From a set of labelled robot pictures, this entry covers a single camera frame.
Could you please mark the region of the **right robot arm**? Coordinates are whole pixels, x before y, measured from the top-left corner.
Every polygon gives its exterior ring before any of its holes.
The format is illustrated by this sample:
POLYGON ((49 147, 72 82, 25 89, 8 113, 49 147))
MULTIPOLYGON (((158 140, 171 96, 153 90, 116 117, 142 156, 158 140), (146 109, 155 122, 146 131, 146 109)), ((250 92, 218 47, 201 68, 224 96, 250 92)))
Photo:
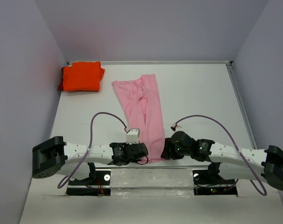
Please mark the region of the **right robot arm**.
POLYGON ((283 191, 283 150, 277 146, 236 149, 213 140, 195 140, 182 131, 166 138, 161 158, 179 160, 186 156, 210 163, 207 171, 210 182, 232 179, 261 181, 283 191))

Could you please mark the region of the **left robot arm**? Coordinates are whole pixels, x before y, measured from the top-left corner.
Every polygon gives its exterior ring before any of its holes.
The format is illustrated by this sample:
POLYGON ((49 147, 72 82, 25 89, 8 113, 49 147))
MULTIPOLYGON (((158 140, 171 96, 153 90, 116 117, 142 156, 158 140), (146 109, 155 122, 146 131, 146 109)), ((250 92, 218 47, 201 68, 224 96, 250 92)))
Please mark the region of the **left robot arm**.
POLYGON ((125 166, 138 162, 148 156, 144 143, 110 143, 108 145, 92 146, 65 142, 62 136, 53 137, 32 150, 32 177, 35 179, 48 178, 55 174, 69 175, 91 184, 95 180, 95 172, 89 168, 76 170, 72 174, 72 164, 77 165, 100 163, 103 165, 125 166))

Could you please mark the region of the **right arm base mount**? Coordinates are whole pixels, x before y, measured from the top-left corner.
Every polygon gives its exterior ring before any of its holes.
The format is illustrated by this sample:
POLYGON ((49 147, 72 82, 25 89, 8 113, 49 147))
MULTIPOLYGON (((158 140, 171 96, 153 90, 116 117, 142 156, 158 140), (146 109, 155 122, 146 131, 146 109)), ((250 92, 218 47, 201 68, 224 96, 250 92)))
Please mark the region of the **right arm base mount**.
POLYGON ((220 165, 221 163, 211 163, 207 169, 192 171, 195 196, 238 195, 236 180, 222 178, 219 175, 220 165))

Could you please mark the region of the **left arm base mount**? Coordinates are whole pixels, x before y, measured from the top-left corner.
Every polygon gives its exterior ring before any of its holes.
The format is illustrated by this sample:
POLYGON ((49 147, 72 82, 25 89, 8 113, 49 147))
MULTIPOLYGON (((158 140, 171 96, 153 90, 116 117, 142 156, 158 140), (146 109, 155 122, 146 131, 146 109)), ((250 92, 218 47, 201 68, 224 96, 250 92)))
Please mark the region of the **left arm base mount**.
POLYGON ((88 163, 89 173, 83 180, 69 181, 66 194, 68 196, 110 196, 110 169, 98 169, 94 163, 88 163))

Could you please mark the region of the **pink t-shirt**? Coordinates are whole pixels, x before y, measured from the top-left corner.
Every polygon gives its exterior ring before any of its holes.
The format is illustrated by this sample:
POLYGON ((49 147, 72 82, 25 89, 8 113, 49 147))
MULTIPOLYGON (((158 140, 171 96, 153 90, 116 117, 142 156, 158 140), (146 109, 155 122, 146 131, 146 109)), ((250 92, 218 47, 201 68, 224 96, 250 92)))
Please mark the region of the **pink t-shirt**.
POLYGON ((140 129, 140 142, 148 149, 150 163, 162 161, 164 127, 155 74, 136 80, 114 81, 112 86, 131 129, 140 129))

